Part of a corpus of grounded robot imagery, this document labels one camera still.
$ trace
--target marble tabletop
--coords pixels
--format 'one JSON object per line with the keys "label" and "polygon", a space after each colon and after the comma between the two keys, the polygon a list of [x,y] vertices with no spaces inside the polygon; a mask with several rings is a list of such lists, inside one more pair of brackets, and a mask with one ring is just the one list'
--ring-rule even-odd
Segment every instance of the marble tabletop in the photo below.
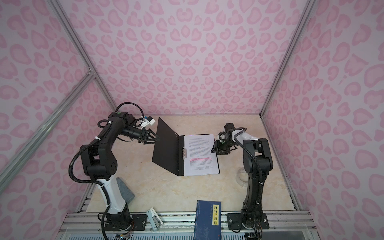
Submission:
{"label": "marble tabletop", "polygon": [[[156,124],[158,116],[152,116]],[[211,134],[215,139],[224,125],[232,122],[235,127],[246,127],[247,133],[267,138],[259,115],[182,115],[160,116],[178,135]],[[236,174],[243,168],[243,151],[232,151],[218,156],[220,174],[181,176],[152,162],[153,144],[139,144],[116,140],[113,154],[118,161],[116,176],[120,177],[135,198],[128,204],[131,212],[145,212],[151,207],[159,212],[196,211],[197,200],[220,201],[222,211],[238,211],[247,193],[246,187],[236,182]],[[266,179],[263,191],[263,210],[294,210],[284,179],[272,151],[273,170]],[[95,188],[87,212],[103,212],[105,203]]]}

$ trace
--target pink leopard print wall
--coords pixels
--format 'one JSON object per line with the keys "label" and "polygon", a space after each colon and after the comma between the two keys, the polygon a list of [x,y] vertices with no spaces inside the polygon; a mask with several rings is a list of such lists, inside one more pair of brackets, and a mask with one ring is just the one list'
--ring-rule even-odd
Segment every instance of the pink leopard print wall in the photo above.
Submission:
{"label": "pink leopard print wall", "polygon": [[320,1],[265,119],[322,239],[383,239],[384,1]]}
{"label": "pink leopard print wall", "polygon": [[44,0],[0,3],[0,172],[85,75]]}
{"label": "pink leopard print wall", "polygon": [[[55,237],[65,215],[74,212],[86,184],[73,182],[68,165],[82,144],[100,128],[110,108],[92,82],[49,134],[22,171],[0,196],[0,239],[49,240]],[[75,176],[87,179],[81,160]]]}
{"label": "pink leopard print wall", "polygon": [[305,3],[61,1],[115,101],[157,114],[260,112]]}

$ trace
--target gray sponge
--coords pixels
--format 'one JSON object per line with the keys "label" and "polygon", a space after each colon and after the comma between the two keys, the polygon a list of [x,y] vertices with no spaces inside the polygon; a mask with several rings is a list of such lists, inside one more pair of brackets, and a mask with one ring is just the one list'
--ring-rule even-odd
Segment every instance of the gray sponge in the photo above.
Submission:
{"label": "gray sponge", "polygon": [[121,180],[121,178],[117,177],[116,181],[119,186],[119,190],[122,198],[125,200],[127,204],[129,204],[134,198],[135,195],[133,192],[127,187],[127,185]]}

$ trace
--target book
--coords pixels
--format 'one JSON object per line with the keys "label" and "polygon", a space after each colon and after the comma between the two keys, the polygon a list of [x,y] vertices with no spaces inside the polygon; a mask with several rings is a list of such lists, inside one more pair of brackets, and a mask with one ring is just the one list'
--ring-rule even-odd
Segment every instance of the book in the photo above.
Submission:
{"label": "book", "polygon": [[221,202],[197,200],[193,240],[221,240]]}

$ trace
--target aluminum frame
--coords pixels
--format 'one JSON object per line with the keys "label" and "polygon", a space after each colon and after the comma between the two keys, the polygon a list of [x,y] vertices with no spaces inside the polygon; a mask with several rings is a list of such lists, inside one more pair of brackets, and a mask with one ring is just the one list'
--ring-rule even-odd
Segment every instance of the aluminum frame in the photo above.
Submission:
{"label": "aluminum frame", "polygon": [[[240,213],[239,211],[222,212],[222,232],[232,232],[228,229],[228,213]],[[264,211],[268,217],[270,229],[263,231],[317,231],[315,223],[309,211]],[[91,234],[101,231],[100,221],[97,218],[98,213],[75,213],[67,214],[58,234]],[[156,233],[190,233],[194,231],[196,212],[158,212],[160,219],[164,222]],[[135,231],[135,233],[154,233],[150,230],[151,224],[147,218],[144,231]],[[241,230],[241,232],[252,232],[253,230]]]}
{"label": "aluminum frame", "polygon": [[[316,231],[302,232],[306,240],[320,240]],[[106,234],[109,240],[116,240],[113,233]],[[59,234],[55,240],[101,240],[103,239],[101,233],[88,233],[88,234]],[[128,238],[129,240],[193,240],[193,233],[138,233],[134,232]],[[245,240],[245,233],[222,232],[221,240]]]}
{"label": "aluminum frame", "polygon": [[92,79],[95,79],[95,76],[93,72],[90,71],[82,78],[75,88],[73,88],[70,94],[66,96],[66,98],[56,107],[53,113],[40,125],[21,151],[11,158],[9,161],[10,163],[0,174],[0,194],[24,167],[31,155],[44,142],[45,138],[59,123],[77,98],[83,93]]}
{"label": "aluminum frame", "polygon": [[[272,138],[271,138],[271,134],[269,133],[268,128],[267,128],[266,125],[265,125],[264,119],[261,118],[261,121],[262,121],[262,123],[263,123],[265,132],[266,132],[266,134],[267,134],[267,136],[268,136],[268,139],[271,140],[271,139],[272,139]],[[269,144],[270,144],[270,146],[272,147],[272,150],[273,150],[274,153],[275,153],[275,156],[276,156],[276,162],[277,162],[277,164],[279,165],[281,174],[282,174],[283,179],[284,179],[284,181],[285,181],[285,185],[286,185],[286,187],[287,187],[288,193],[289,193],[289,195],[290,195],[290,197],[291,197],[293,206],[295,207],[296,210],[303,210],[303,207],[302,207],[302,205],[301,205],[299,199],[297,198],[296,192],[295,192],[294,189],[293,189],[292,183],[291,183],[291,181],[290,181],[289,178],[288,178],[288,174],[287,174],[287,172],[286,172],[286,170],[285,170],[285,167],[284,167],[284,165],[283,165],[283,162],[282,162],[280,156],[278,155],[276,146],[274,145],[273,141],[269,141]]]}
{"label": "aluminum frame", "polygon": [[71,39],[74,47],[77,49],[81,59],[85,63],[86,66],[88,66],[88,69],[95,73],[96,75],[96,83],[99,86],[102,94],[104,95],[105,99],[107,100],[107,103],[110,105],[110,107],[115,110],[117,105],[112,98],[111,94],[105,87],[103,81],[101,80],[101,77],[99,73],[97,72],[97,69],[92,63],[92,60],[90,56],[88,55],[87,51],[85,50],[85,47],[81,43],[80,37],[76,33],[76,31],[73,28],[73,25],[71,24],[67,14],[65,13],[63,6],[59,2],[59,0],[47,0],[51,8],[53,9],[54,13],[56,14],[58,20],[60,21],[61,25],[63,26],[65,32],[67,33],[68,37]]}
{"label": "aluminum frame", "polygon": [[87,188],[85,189],[85,192],[83,193],[83,195],[81,196],[81,200],[79,202],[79,204],[77,205],[77,208],[76,208],[76,213],[80,213],[82,211],[82,208],[85,204],[89,204],[89,202],[91,201],[91,197],[93,195],[93,191],[95,189],[95,184],[91,183],[91,184],[87,184]]}
{"label": "aluminum frame", "polygon": [[316,5],[318,4],[318,2],[319,2],[319,0],[308,0],[305,7],[304,7],[303,13],[302,13],[301,18],[299,20],[299,23],[296,26],[295,31],[293,32],[292,40],[290,41],[288,48],[287,48],[287,51],[285,52],[283,60],[279,66],[279,69],[277,70],[277,74],[275,76],[275,79],[273,80],[272,87],[268,91],[268,95],[266,97],[265,103],[264,103],[262,110],[260,112],[261,118],[263,118],[265,112],[268,109],[268,106],[271,102],[271,99],[272,99],[272,97],[276,91],[277,84],[281,81],[283,74],[284,74],[284,71],[287,68],[288,63],[293,56],[295,48],[296,48],[297,44],[299,43],[300,38],[303,35],[304,30],[305,30],[305,28],[309,22],[309,19],[311,18],[312,13],[316,9]]}

